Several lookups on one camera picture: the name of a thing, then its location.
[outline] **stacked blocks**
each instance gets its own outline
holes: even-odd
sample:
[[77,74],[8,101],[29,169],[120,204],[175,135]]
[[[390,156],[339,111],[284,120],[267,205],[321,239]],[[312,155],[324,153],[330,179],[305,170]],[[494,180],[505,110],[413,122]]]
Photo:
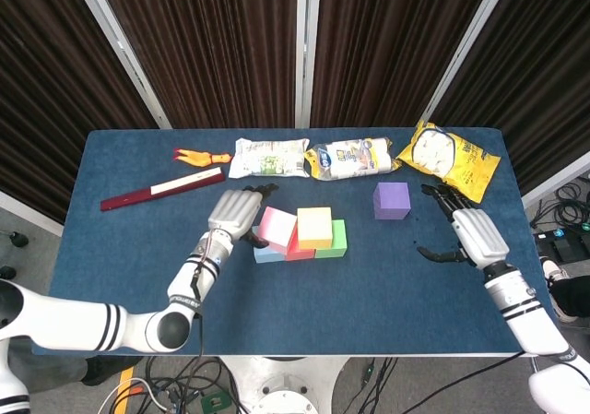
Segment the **stacked blocks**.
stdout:
[[299,247],[304,250],[332,247],[332,210],[329,207],[297,210]]
[[287,255],[296,225],[297,216],[266,207],[257,235],[268,240],[268,246],[274,251]]
[[253,231],[269,241],[266,248],[254,248],[257,264],[342,257],[347,250],[344,220],[332,220],[329,207],[299,208],[297,216],[267,207]]
[[[254,234],[259,235],[259,227],[252,227]],[[254,259],[257,264],[269,262],[280,262],[285,260],[285,255],[273,250],[270,246],[266,248],[254,248]]]
[[305,259],[313,259],[315,257],[315,250],[303,250],[299,246],[299,232],[297,231],[297,227],[295,227],[295,235],[293,236],[293,241],[291,242],[291,246],[289,247],[289,251],[287,252],[287,260],[305,260]]
[[347,251],[347,231],[344,220],[332,220],[332,246],[329,249],[315,250],[316,259],[342,257]]
[[379,182],[372,194],[376,219],[403,219],[411,209],[405,182]]

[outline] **rubber chicken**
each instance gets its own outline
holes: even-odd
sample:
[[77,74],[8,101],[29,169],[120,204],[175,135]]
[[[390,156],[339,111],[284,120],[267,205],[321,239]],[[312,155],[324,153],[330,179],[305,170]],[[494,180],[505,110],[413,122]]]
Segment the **rubber chicken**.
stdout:
[[228,153],[211,154],[206,151],[192,151],[191,149],[175,149],[176,155],[174,160],[181,160],[194,167],[206,167],[212,163],[228,163],[231,161],[231,155]]

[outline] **table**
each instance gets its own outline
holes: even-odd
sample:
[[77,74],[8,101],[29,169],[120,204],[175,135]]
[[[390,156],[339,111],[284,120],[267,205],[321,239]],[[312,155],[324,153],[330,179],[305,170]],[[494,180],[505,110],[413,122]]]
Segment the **table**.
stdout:
[[[332,208],[344,219],[348,252],[341,259],[257,265],[252,248],[236,245],[204,302],[206,355],[494,355],[519,350],[467,264],[433,264],[417,251],[456,248],[456,237],[435,201],[420,192],[436,179],[407,166],[365,178],[248,177],[152,202],[99,211],[102,199],[197,171],[172,161],[175,148],[233,153],[239,137],[311,145],[388,136],[392,154],[412,128],[230,129],[98,131],[88,137],[65,222],[50,295],[121,304],[131,313],[167,306],[166,289],[207,229],[207,217],[226,189],[274,182],[267,204]],[[454,132],[502,157],[481,207],[511,247],[538,298],[550,308],[536,248],[513,170],[498,130]],[[229,165],[222,166],[225,173]],[[404,220],[375,220],[378,182],[407,182],[412,210]],[[259,222],[262,212],[255,223]],[[198,326],[179,354],[197,354]]]

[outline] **floor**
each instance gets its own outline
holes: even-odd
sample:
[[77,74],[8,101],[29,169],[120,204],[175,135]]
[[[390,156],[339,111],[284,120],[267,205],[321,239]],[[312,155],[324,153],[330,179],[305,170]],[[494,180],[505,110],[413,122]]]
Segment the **floor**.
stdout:
[[[531,216],[534,209],[527,210]],[[18,270],[17,282],[40,293],[49,288],[53,265],[60,239],[28,222],[0,209],[0,229],[19,231],[29,236],[29,245],[18,249],[6,237],[0,238],[0,266],[10,265]],[[567,267],[572,275],[590,274],[590,261]],[[590,337],[576,330],[563,330],[564,335],[586,358],[590,358]],[[187,358],[158,358],[154,374],[173,375],[188,361]],[[490,365],[497,359],[400,359],[392,377],[381,395],[376,413],[399,413],[409,408],[440,386],[467,373]],[[142,362],[135,369],[136,376],[144,375]],[[344,411],[350,398],[360,389],[360,382],[369,359],[348,361],[336,382],[333,412]],[[541,368],[548,366],[540,360]],[[426,413],[539,413],[528,392],[527,377],[531,373],[528,359],[519,359],[486,374],[477,376],[440,393],[416,412]],[[95,413],[102,400],[117,385],[119,376],[106,383],[89,388],[80,383],[69,384],[31,397],[34,413],[61,414]],[[349,412],[358,412],[364,393],[358,397]],[[134,412],[131,403],[127,412]],[[154,407],[148,413],[160,412]],[[194,408],[191,412],[201,412]]]

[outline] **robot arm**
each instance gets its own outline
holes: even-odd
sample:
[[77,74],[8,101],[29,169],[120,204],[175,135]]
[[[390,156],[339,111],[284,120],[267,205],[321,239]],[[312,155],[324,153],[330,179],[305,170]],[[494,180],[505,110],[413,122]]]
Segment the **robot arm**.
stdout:
[[24,385],[7,366],[8,340],[27,336],[47,349],[110,351],[128,347],[167,353],[187,341],[195,315],[240,239],[267,244],[252,233],[261,202],[273,184],[226,191],[208,219],[206,232],[168,287],[169,305],[157,313],[129,314],[120,305],[41,296],[0,280],[0,414],[29,412]]
[[549,414],[582,414],[590,407],[590,363],[563,338],[521,272],[505,262],[508,245],[490,217],[454,189],[422,185],[433,196],[459,238],[459,250],[419,252],[434,262],[469,261],[484,273],[484,287],[525,352],[557,362],[530,376],[531,395]]

